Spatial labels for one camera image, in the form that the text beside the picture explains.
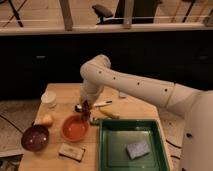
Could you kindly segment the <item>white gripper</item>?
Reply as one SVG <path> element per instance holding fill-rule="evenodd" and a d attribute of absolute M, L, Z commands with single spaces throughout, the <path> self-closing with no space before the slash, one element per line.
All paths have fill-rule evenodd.
<path fill-rule="evenodd" d="M 85 101 L 87 101 L 89 105 L 93 105 L 101 93 L 101 85 L 96 85 L 87 80 L 84 80 L 80 87 L 80 103 L 83 104 Z"/>

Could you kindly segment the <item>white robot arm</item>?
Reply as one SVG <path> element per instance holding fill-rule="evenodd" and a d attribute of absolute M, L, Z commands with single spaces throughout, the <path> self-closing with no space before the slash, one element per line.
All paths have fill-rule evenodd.
<path fill-rule="evenodd" d="M 213 90 L 117 72 L 110 59 L 97 55 L 80 68 L 81 101 L 94 104 L 111 87 L 185 119 L 180 171 L 213 171 Z"/>

